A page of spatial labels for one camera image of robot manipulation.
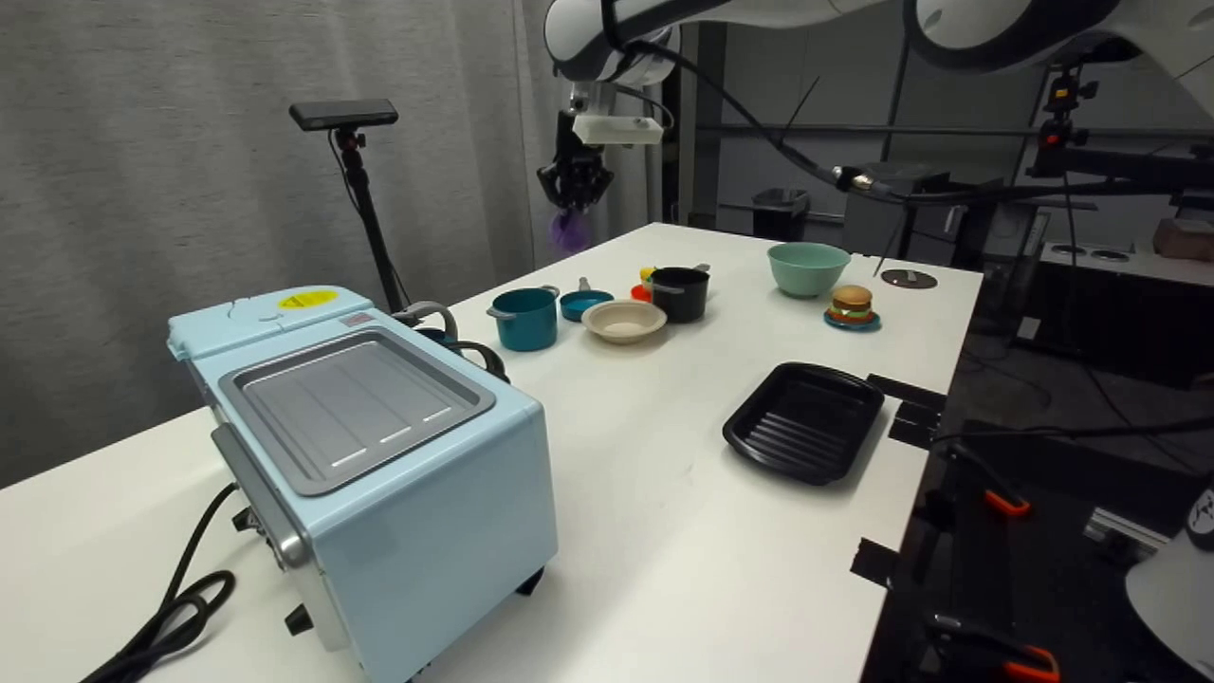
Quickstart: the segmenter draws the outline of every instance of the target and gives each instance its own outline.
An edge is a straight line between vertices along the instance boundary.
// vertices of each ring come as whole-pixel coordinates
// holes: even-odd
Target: toaster oven knob
[[[231,527],[235,527],[235,531],[250,531],[250,527],[255,527],[255,513],[250,513],[250,508],[235,513],[235,514],[231,514]]]
[[[279,618],[279,622],[288,624],[292,637],[305,634],[305,629],[310,629],[310,613],[308,613],[305,604],[301,604],[288,618]]]

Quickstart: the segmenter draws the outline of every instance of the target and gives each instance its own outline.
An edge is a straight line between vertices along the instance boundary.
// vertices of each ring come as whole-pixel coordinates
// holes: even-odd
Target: black mount
[[[556,116],[556,156],[549,165],[540,165],[535,177],[563,213],[582,213],[594,203],[607,184],[611,169],[604,165],[604,147],[582,145],[573,131],[578,108],[563,108]]]
[[[1084,82],[1080,65],[1062,65],[1046,91],[1046,120],[1036,135],[1036,163],[1028,174],[1036,177],[1062,177],[1066,169],[1077,174],[1104,174],[1123,182],[1154,182],[1175,184],[1175,199],[1182,190],[1214,190],[1214,160],[1196,147],[1196,160],[1165,160],[1165,156],[1128,156],[1128,153],[1084,153],[1087,131],[1075,125],[1075,108],[1084,98],[1098,98],[1099,82]]]
[[[367,135],[355,131],[355,127],[338,127],[329,135],[338,145],[338,163],[341,163],[341,177],[344,177],[344,190],[351,198],[351,209],[363,221],[363,236],[367,236],[372,256],[374,256],[374,271],[379,271],[379,289],[382,289],[388,311],[403,311],[406,299],[403,299],[403,289],[398,289],[398,271],[393,271],[393,266],[388,256],[388,241],[382,241],[382,232],[379,232],[379,213],[374,213],[374,199],[372,199],[372,177],[367,177],[367,165],[363,165],[363,156],[362,156]]]

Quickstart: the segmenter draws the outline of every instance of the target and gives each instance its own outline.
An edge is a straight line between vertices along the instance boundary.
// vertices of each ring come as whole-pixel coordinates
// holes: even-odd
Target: black plate
[[[828,484],[848,475],[876,421],[881,390],[819,364],[781,364],[724,421],[724,441],[743,459]]]
[[[881,279],[893,289],[938,289],[938,278],[922,270],[883,270]]]

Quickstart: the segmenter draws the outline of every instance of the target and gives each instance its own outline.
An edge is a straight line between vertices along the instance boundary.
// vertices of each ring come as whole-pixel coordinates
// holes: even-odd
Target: camera
[[[325,98],[325,103],[292,103],[292,116],[305,131],[338,131],[393,125],[398,108],[389,98]]]

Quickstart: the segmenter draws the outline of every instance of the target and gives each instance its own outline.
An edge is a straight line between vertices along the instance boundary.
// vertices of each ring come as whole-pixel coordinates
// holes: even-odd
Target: gray curtain
[[[305,279],[379,294],[325,139],[288,120],[296,98],[403,108],[367,127],[367,169],[418,294],[460,299],[545,263],[555,213],[531,169],[565,88],[541,11],[2,0],[0,484],[188,407],[168,314]]]

